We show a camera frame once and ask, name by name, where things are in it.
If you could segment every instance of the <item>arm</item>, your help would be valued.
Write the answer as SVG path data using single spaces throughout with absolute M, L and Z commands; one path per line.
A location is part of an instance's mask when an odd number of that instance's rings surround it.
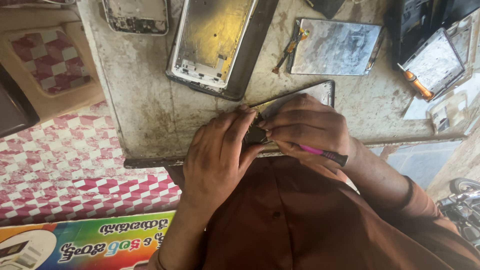
M 278 114 L 260 123 L 280 150 L 313 168 L 321 164 L 341 169 L 374 209 L 401 207 L 409 196 L 410 183 L 395 169 L 348 134 L 345 117 L 303 94 L 285 104 Z M 344 168 L 324 157 L 304 151 L 299 144 L 348 155 Z
M 252 146 L 241 153 L 255 115 L 243 105 L 197 131 L 183 165 L 185 190 L 161 248 L 150 258 L 150 270 L 193 270 L 201 264 L 208 221 L 264 148 Z

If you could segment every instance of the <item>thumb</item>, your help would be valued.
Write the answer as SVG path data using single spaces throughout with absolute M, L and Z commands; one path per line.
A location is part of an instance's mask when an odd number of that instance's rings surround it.
M 239 173 L 242 175 L 245 174 L 250 164 L 263 149 L 265 149 L 264 145 L 254 145 L 247 148 L 247 150 L 240 155 Z

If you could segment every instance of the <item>motorcycle wheel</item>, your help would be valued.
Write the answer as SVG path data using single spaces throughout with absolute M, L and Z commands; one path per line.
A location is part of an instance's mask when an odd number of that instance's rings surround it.
M 450 191 L 455 194 L 480 190 L 480 182 L 467 178 L 457 178 L 450 182 Z

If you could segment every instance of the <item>pink and white tile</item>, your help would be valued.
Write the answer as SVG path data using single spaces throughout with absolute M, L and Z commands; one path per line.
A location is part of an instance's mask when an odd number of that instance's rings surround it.
M 0 138 L 0 225 L 175 207 L 181 191 L 163 168 L 124 160 L 106 102 Z

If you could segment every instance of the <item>motorcycle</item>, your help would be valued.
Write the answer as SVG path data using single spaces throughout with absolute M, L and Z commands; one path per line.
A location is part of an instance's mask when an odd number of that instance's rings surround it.
M 453 193 L 436 205 L 456 225 L 460 235 L 480 250 L 480 183 L 457 178 L 450 182 Z

